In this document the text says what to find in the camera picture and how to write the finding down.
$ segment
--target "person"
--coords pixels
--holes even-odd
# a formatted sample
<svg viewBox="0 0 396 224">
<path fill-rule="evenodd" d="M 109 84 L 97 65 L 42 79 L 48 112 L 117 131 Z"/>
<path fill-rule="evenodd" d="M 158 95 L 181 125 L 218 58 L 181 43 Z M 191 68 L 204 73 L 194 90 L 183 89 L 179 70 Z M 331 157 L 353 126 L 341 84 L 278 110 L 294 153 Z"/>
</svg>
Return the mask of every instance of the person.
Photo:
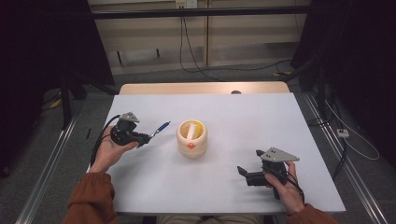
<svg viewBox="0 0 396 224">
<path fill-rule="evenodd" d="M 117 223 L 117 214 L 113 207 L 115 190 L 111 184 L 111 176 L 106 171 L 120 159 L 123 153 L 137 147 L 138 143 L 132 142 L 125 146 L 115 144 L 109 136 L 111 128 L 105 130 L 93 166 L 72 191 L 67 202 L 68 211 L 63 220 L 64 224 Z M 290 175 L 297 178 L 295 164 L 291 161 L 286 164 L 289 166 Z M 268 173 L 264 176 L 277 189 L 288 214 L 288 224 L 337 223 L 331 215 L 314 208 L 311 204 L 304 204 L 300 192 L 289 182 L 283 186 L 275 176 Z M 159 217 L 158 221 L 167 224 L 259 223 L 256 216 L 165 216 Z"/>
</svg>

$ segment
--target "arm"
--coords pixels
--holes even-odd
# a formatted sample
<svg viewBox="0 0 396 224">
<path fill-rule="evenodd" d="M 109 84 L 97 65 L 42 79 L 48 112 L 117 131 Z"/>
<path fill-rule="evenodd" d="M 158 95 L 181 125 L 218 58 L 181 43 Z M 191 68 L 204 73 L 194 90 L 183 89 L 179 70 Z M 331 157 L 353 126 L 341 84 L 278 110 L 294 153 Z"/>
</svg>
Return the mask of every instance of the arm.
<svg viewBox="0 0 396 224">
<path fill-rule="evenodd" d="M 292 176 L 294 176 L 297 181 L 294 162 L 287 161 L 286 164 L 289 166 L 288 178 L 293 179 Z M 300 192 L 291 183 L 288 182 L 285 186 L 283 186 L 275 176 L 269 173 L 265 174 L 265 178 L 274 188 L 277 189 L 280 200 L 282 201 L 286 212 L 288 213 L 288 224 L 338 223 L 329 214 L 315 209 L 311 204 L 304 204 Z"/>
<path fill-rule="evenodd" d="M 113 207 L 115 191 L 110 175 L 105 172 L 120 159 L 124 152 L 137 147 L 138 143 L 132 142 L 125 146 L 115 144 L 109 136 L 111 128 L 108 127 L 103 135 L 106 137 L 99 146 L 95 163 L 73 189 L 63 223 L 117 222 Z"/>
</svg>

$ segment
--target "black horizontal bar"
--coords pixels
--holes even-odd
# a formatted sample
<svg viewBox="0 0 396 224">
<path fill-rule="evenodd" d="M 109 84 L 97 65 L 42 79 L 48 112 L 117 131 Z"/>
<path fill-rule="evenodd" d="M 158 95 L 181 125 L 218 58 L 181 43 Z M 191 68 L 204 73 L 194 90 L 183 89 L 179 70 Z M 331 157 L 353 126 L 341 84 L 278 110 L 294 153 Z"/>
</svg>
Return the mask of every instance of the black horizontal bar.
<svg viewBox="0 0 396 224">
<path fill-rule="evenodd" d="M 51 13 L 53 19 L 132 19 L 132 18 L 162 18 L 162 17 L 201 17 L 201 16 L 234 16 L 234 15 L 279 15 L 305 14 L 311 6 L 298 7 L 227 7 L 227 8 L 188 8 L 188 9 L 157 9 L 137 11 L 93 11 L 92 13 L 61 12 Z"/>
</svg>

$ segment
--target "brown sleeve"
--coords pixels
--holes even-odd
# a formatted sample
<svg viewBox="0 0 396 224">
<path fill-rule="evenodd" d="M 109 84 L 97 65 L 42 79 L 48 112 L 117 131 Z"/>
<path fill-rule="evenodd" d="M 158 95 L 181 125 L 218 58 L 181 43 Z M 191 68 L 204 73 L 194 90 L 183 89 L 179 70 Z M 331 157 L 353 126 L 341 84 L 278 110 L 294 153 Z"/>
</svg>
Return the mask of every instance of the brown sleeve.
<svg viewBox="0 0 396 224">
<path fill-rule="evenodd" d="M 307 204 L 305 209 L 299 213 L 293 214 L 286 218 L 288 224 L 337 224 L 338 222 L 328 213 L 322 212 L 314 208 L 311 204 Z"/>
<path fill-rule="evenodd" d="M 111 177 L 106 173 L 88 173 L 73 189 L 63 223 L 116 223 Z"/>
</svg>

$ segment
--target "white cable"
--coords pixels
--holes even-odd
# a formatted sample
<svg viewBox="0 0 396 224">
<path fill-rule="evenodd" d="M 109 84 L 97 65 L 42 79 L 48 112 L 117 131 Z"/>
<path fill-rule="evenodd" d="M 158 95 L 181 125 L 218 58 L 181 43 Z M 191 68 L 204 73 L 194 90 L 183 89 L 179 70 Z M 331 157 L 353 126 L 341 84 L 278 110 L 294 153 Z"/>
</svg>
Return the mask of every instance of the white cable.
<svg viewBox="0 0 396 224">
<path fill-rule="evenodd" d="M 367 158 L 367 159 L 369 159 L 369 160 L 372 160 L 372 161 L 378 160 L 378 159 L 379 159 L 379 152 L 378 152 L 378 150 L 376 149 L 376 147 L 374 147 L 374 146 L 373 146 L 369 141 L 367 141 L 364 137 L 362 137 L 360 134 L 358 134 L 358 133 L 355 132 L 353 129 L 351 129 L 349 126 L 347 126 L 347 125 L 340 119 L 340 117 L 338 117 L 337 114 L 332 110 L 332 107 L 329 105 L 329 103 L 327 103 L 327 101 L 325 101 L 325 102 L 326 102 L 326 105 L 327 105 L 327 106 L 330 108 L 330 110 L 332 111 L 332 113 L 338 118 L 338 120 L 340 120 L 341 123 L 343 123 L 350 131 L 352 131 L 353 133 L 355 133 L 358 137 L 360 137 L 360 138 L 363 139 L 368 145 L 370 145 L 370 146 L 375 150 L 377 156 L 376 156 L 375 159 L 373 159 L 373 158 L 369 158 L 369 157 L 363 155 L 363 154 L 360 153 L 356 148 L 354 148 L 353 146 L 351 146 L 351 145 L 347 142 L 347 140 L 344 138 L 344 140 L 346 140 L 346 143 L 347 143 L 353 150 L 355 150 L 356 152 L 358 152 L 359 154 L 361 154 L 363 157 L 365 157 L 365 158 Z"/>
</svg>

